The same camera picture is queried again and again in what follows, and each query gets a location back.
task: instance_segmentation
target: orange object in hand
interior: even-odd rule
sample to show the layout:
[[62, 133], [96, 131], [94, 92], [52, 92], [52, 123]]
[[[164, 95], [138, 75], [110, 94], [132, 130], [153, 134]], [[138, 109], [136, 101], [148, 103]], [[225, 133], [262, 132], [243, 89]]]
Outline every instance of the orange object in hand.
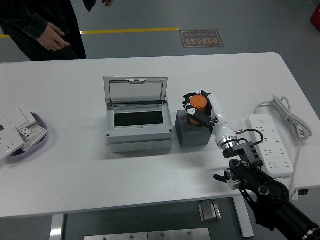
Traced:
[[[197, 110], [205, 113], [207, 110], [207, 98], [202, 95], [195, 95], [190, 99], [190, 104]], [[190, 122], [199, 125], [199, 123], [190, 118]]]

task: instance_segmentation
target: black cable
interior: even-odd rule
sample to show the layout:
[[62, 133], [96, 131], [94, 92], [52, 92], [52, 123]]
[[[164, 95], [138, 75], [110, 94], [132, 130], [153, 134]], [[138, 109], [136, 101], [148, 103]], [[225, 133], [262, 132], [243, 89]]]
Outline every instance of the black cable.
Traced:
[[240, 142], [240, 141], [245, 141], [246, 143], [249, 142], [249, 141], [248, 141], [247, 139], [245, 139], [245, 138], [240, 138], [240, 139], [238, 140], [238, 142]]
[[243, 132], [256, 132], [256, 133], [260, 134], [261, 140], [255, 142], [253, 144], [253, 146], [256, 146], [256, 145], [258, 145], [258, 144], [260, 144], [260, 143], [262, 143], [264, 141], [264, 135], [260, 131], [258, 131], [256, 129], [246, 129], [246, 130], [243, 130]]

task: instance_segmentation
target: person's hand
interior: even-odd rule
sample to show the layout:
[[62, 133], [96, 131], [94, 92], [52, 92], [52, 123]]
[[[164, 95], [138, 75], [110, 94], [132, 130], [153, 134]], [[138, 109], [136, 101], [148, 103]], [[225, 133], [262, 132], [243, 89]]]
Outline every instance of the person's hand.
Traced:
[[108, 7], [111, 7], [111, 5], [114, 3], [114, 0], [102, 0], [102, 3]]
[[70, 46], [70, 43], [60, 37], [64, 35], [65, 33], [61, 31], [60, 28], [48, 22], [44, 33], [37, 39], [37, 41], [47, 50], [57, 51]]

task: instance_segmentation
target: metal bracket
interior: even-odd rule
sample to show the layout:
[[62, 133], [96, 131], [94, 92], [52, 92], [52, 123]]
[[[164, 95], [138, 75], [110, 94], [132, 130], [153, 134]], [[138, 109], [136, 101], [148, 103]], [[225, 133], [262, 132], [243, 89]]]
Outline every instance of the metal bracket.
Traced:
[[216, 200], [206, 200], [198, 203], [201, 222], [219, 222], [221, 215]]
[[210, 240], [208, 228], [86, 236], [84, 240]]

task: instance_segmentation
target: power outlet socket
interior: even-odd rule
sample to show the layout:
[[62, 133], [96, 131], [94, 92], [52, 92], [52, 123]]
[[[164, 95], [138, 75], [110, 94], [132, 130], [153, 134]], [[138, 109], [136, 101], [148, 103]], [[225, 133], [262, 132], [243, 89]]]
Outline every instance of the power outlet socket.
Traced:
[[[250, 129], [263, 134], [263, 142], [255, 146], [264, 162], [262, 170], [273, 178], [289, 177], [294, 168], [272, 117], [269, 114], [254, 114], [249, 116], [246, 123]], [[257, 132], [250, 134], [253, 142], [260, 140]]]
[[0, 119], [0, 160], [6, 159], [24, 144], [14, 126]]

